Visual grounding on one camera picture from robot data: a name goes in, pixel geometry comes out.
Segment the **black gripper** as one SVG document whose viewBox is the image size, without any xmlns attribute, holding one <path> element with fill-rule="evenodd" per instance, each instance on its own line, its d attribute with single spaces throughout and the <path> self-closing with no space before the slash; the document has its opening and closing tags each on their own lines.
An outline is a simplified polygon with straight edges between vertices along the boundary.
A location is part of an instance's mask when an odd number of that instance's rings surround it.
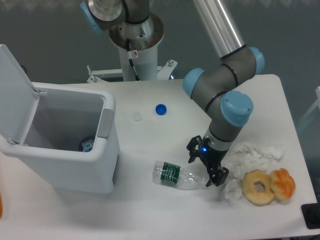
<svg viewBox="0 0 320 240">
<path fill-rule="evenodd" d="M 222 185 L 229 174 L 229 170 L 226 167 L 221 166 L 221 162 L 225 157 L 227 150 L 217 150 L 210 146 L 210 139 L 208 137 L 201 138 L 197 135 L 189 141 L 186 149 L 189 151 L 188 163 L 191 164 L 196 158 L 199 158 L 207 169 L 209 180 L 206 183 L 206 187 L 211 185 Z"/>
</svg>

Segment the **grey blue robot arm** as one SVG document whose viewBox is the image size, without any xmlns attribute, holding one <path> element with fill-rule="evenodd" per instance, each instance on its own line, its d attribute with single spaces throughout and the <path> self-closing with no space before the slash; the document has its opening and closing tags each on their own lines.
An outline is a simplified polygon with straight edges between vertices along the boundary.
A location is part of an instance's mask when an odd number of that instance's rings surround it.
<svg viewBox="0 0 320 240">
<path fill-rule="evenodd" d="M 194 5 L 220 58 L 207 72 L 191 70 L 183 79 L 185 93 L 211 118 L 204 136 L 187 145 L 189 162 L 199 158 L 208 173 L 208 185 L 220 186 L 228 176 L 221 162 L 253 111 L 252 100 L 237 87 L 261 73 L 263 54 L 247 47 L 222 0 L 196 0 Z M 97 33 L 109 32 L 118 48 L 124 81 L 158 80 L 158 44 L 162 21 L 147 0 L 85 0 L 81 10 Z"/>
</svg>

